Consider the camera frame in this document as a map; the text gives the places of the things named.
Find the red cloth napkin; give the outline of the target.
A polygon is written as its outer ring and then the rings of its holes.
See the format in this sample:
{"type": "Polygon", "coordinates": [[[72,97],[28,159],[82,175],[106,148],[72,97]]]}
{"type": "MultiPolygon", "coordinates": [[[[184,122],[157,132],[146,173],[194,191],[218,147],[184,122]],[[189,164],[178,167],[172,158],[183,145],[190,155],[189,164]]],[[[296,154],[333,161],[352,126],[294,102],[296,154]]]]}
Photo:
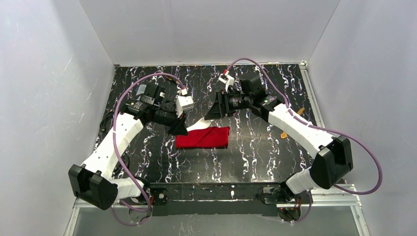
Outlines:
{"type": "Polygon", "coordinates": [[[209,127],[176,136],[176,148],[226,148],[229,144],[230,127],[209,127]]]}

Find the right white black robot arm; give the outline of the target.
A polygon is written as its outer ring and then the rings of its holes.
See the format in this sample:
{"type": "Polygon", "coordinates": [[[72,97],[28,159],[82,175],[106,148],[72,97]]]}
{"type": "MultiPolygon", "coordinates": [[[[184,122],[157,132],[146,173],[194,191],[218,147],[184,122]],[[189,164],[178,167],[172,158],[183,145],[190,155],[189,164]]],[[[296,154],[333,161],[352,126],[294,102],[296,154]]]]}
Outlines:
{"type": "Polygon", "coordinates": [[[311,189],[330,189],[352,170],[349,139],[313,128],[304,118],[287,108],[276,95],[268,93],[258,75],[243,75],[239,80],[241,90],[233,88],[234,79],[228,71],[218,79],[225,87],[215,93],[215,101],[205,120],[231,117],[237,110],[250,109],[256,116],[287,133],[313,157],[310,168],[280,183],[280,196],[289,199],[311,189]]]}

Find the white ceramic spoon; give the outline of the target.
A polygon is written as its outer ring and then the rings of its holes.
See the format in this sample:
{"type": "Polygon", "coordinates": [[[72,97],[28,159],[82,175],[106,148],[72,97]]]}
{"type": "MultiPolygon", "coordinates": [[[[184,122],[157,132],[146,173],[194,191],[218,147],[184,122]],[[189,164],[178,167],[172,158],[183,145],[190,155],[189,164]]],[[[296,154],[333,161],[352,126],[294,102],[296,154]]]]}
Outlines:
{"type": "Polygon", "coordinates": [[[205,120],[205,118],[199,119],[197,122],[195,122],[193,125],[187,128],[187,131],[193,131],[193,130],[200,130],[200,129],[206,129],[211,126],[212,120],[205,120]]]}

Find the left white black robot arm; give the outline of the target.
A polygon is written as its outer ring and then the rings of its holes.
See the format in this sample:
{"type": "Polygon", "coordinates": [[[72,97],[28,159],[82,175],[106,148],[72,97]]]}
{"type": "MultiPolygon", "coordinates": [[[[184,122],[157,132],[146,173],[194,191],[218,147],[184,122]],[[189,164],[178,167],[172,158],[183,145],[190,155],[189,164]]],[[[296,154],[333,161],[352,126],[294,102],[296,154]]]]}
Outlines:
{"type": "Polygon", "coordinates": [[[75,197],[107,210],[120,199],[139,197],[143,181],[136,178],[113,179],[113,171],[131,141],[148,122],[164,125],[170,135],[187,135],[186,110],[194,103],[186,88],[176,100],[166,99],[166,90],[155,84],[140,85],[136,96],[125,100],[115,112],[116,124],[96,150],[80,165],[68,171],[75,197]]]}

